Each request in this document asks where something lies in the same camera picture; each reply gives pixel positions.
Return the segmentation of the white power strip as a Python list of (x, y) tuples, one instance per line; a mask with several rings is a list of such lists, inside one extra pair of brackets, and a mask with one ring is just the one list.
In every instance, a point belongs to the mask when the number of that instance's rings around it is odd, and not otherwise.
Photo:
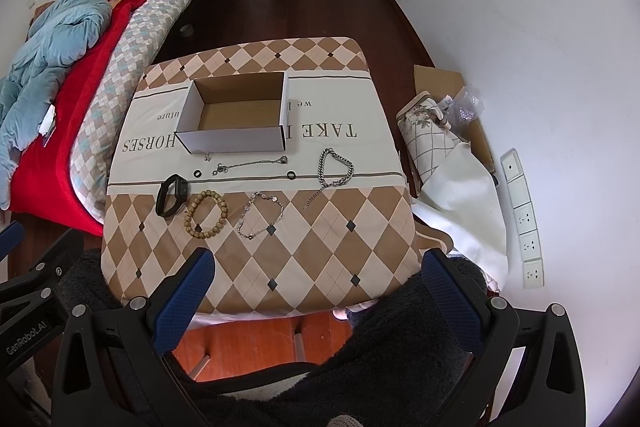
[(501, 157), (515, 222), (518, 249), (523, 265), (523, 286), (526, 289), (544, 287), (544, 262), (532, 196), (518, 151), (511, 148)]

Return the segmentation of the white fabric bag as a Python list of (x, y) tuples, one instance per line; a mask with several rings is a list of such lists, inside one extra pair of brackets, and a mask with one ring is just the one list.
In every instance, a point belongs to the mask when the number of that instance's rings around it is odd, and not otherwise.
[(446, 156), (411, 208), (430, 228), (446, 233), (457, 254), (483, 270), (493, 291), (503, 290), (509, 274), (506, 224), (494, 179), (469, 144), (458, 144)]

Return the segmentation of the red blanket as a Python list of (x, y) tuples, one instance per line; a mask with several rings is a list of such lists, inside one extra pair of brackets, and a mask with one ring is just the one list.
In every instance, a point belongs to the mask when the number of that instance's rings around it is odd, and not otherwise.
[(70, 150), (80, 124), (88, 112), (108, 58), (125, 29), (132, 10), (143, 0), (108, 0), (112, 6), (110, 24), (98, 42), (68, 72), (56, 95), (56, 128), (46, 146), (38, 134), (23, 150), (10, 184), (7, 210), (28, 213), (92, 235), (101, 235), (103, 225), (89, 230), (88, 219), (70, 186)]

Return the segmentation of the argyle patterned table cloth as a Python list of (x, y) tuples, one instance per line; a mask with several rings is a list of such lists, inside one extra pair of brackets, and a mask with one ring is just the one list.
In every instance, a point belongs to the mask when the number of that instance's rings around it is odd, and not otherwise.
[[(190, 154), (175, 129), (191, 82), (250, 72), (288, 74), (286, 150)], [(158, 217), (175, 173), (188, 199)], [(102, 274), (119, 300), (147, 296), (198, 247), (216, 265), (198, 309), (207, 323), (365, 303), (418, 272), (406, 178), (354, 39), (235, 44), (145, 69), (108, 179)]]

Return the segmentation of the checked floral cloth bag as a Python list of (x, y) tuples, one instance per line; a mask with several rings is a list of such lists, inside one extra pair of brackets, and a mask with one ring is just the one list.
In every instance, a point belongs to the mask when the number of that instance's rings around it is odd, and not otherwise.
[(420, 187), (458, 146), (471, 150), (470, 143), (452, 131), (444, 111), (428, 91), (419, 92), (397, 113), (396, 124)]

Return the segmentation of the phone on bed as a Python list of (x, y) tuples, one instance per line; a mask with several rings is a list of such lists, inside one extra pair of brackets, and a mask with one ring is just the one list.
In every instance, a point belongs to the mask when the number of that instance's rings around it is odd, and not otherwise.
[(56, 108), (53, 104), (50, 104), (47, 110), (46, 115), (44, 115), (43, 120), (40, 122), (40, 126), (38, 128), (38, 133), (42, 138), (42, 145), (46, 146), (51, 140), (52, 134), (55, 132), (56, 128)]

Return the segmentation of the clear plastic wrap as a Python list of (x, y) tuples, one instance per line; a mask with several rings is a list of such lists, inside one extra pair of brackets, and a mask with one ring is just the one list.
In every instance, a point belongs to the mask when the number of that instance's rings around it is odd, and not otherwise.
[(484, 112), (485, 106), (475, 88), (463, 87), (453, 98), (447, 109), (451, 127), (465, 129)]

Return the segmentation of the white cardboard box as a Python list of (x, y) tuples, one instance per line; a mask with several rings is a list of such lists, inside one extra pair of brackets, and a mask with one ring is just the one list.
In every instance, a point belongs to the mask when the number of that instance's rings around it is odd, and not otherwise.
[(175, 135), (192, 154), (283, 153), (288, 130), (288, 74), (195, 79)]

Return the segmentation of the argyle bed sheet mattress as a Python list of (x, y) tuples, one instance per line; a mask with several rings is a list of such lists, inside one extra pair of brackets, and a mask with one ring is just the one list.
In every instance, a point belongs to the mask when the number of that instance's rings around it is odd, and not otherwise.
[(143, 71), (191, 0), (143, 0), (132, 10), (108, 58), (70, 150), (70, 186), (87, 228), (103, 225), (108, 172), (117, 138)]

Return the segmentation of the flat brown cardboard sheet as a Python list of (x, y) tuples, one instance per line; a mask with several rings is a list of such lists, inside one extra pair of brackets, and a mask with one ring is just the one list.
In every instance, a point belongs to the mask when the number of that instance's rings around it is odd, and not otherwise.
[(480, 123), (484, 105), (478, 92), (465, 84), (460, 72), (413, 66), (416, 93), (427, 92), (436, 102), (451, 130), (471, 144), (472, 153), (490, 172), (496, 171), (495, 161)]

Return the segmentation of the light blue quilt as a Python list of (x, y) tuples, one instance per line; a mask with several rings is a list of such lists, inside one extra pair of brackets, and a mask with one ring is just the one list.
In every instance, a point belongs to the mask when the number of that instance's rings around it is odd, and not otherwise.
[(1, 78), (1, 208), (10, 207), (10, 184), (23, 150), (39, 134), (70, 68), (110, 24), (108, 0), (56, 0), (30, 26)]

